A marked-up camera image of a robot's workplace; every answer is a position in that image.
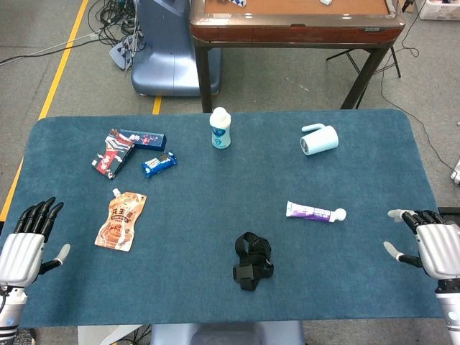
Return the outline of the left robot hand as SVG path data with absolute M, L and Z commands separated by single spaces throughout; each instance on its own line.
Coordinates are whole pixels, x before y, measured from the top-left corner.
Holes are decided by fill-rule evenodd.
M 1 251 L 1 291 L 29 287 L 38 276 L 63 264 L 70 252 L 69 244 L 64 244 L 54 259 L 42 260 L 63 206 L 63 202 L 55 203 L 55 197 L 51 197 L 22 212 Z

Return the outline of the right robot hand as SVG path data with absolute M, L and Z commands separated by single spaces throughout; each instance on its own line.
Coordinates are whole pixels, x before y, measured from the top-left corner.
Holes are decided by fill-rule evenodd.
M 418 245 L 418 256 L 398 251 L 388 241 L 387 252 L 398 262 L 423 268 L 435 280 L 459 278 L 459 226 L 447 223 L 440 214 L 430 211 L 393 209 L 387 215 L 396 223 L 409 226 Z

